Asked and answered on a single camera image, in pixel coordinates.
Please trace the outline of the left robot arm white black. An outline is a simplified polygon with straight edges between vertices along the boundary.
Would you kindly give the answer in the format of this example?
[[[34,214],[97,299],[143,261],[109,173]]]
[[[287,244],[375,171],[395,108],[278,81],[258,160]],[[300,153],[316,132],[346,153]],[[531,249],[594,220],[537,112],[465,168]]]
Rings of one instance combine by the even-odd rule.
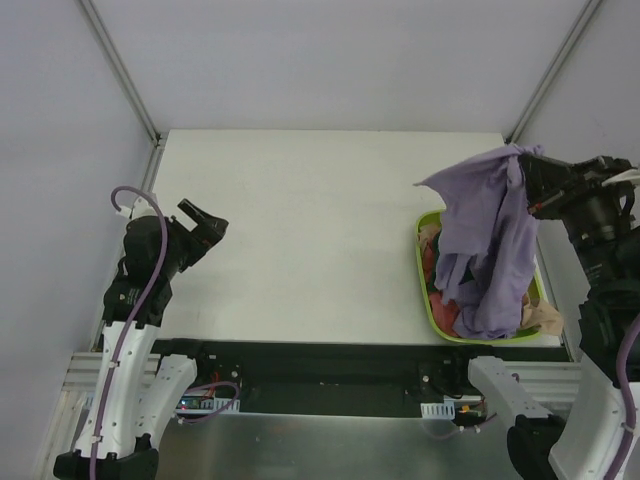
[[[138,198],[121,207],[128,222],[123,256],[103,298],[102,356],[94,399],[74,446],[57,456],[57,479],[153,479],[162,435],[188,388],[204,387],[210,363],[195,350],[167,353],[148,390],[149,356],[172,297],[171,281],[199,262],[223,238],[228,221],[187,199],[179,209],[187,228]]]

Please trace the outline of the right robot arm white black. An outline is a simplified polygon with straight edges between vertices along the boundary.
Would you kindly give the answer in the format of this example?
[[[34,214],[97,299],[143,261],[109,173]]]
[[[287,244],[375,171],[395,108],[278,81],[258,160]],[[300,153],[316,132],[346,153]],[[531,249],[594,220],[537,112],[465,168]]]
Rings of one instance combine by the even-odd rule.
[[[562,420],[492,356],[454,365],[450,382],[484,395],[522,478],[620,479],[639,439],[639,230],[631,213],[639,171],[608,156],[571,164],[524,154],[519,163],[529,213],[563,222],[590,286],[580,306],[578,393]]]

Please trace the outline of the purple t shirt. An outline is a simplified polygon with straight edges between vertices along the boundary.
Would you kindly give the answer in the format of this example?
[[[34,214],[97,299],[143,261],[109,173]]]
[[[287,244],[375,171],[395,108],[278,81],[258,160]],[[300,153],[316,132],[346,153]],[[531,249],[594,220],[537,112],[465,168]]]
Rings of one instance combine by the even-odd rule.
[[[455,332],[463,338],[511,337],[521,321],[522,298],[534,275],[537,220],[527,212],[519,157],[538,147],[515,144],[441,170],[422,185],[443,200],[441,231],[454,252],[471,256],[475,281],[454,301]]]

